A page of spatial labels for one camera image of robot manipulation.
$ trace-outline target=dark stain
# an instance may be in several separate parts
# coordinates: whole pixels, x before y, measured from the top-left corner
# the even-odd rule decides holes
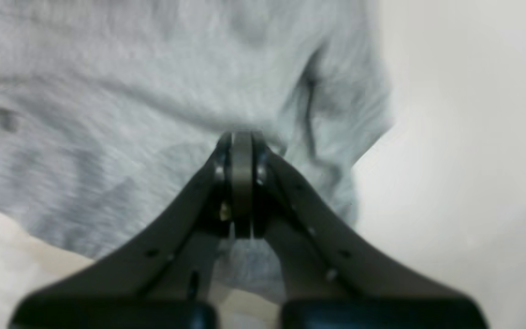
[[[56,104],[53,100],[37,95],[13,96],[11,99],[27,115],[53,130],[60,143],[71,144],[75,148],[101,148],[98,142],[90,137],[91,134],[86,126],[74,116],[59,111],[63,108],[62,104]]]
[[[16,133],[19,127],[17,112],[0,107],[0,127],[8,133]]]

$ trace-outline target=white surface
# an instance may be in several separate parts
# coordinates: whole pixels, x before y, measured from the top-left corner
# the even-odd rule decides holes
[[[382,5],[399,120],[355,168],[359,230],[472,294],[493,328],[526,329],[526,1]],[[25,292],[87,264],[0,215],[0,328]],[[235,294],[223,307],[276,311]]]

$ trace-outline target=gray cloth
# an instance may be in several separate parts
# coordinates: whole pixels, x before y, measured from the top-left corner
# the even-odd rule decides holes
[[[99,258],[224,131],[259,129],[353,223],[351,167],[389,126],[369,13],[361,0],[0,0],[0,211]],[[274,263],[261,250],[249,268]]]

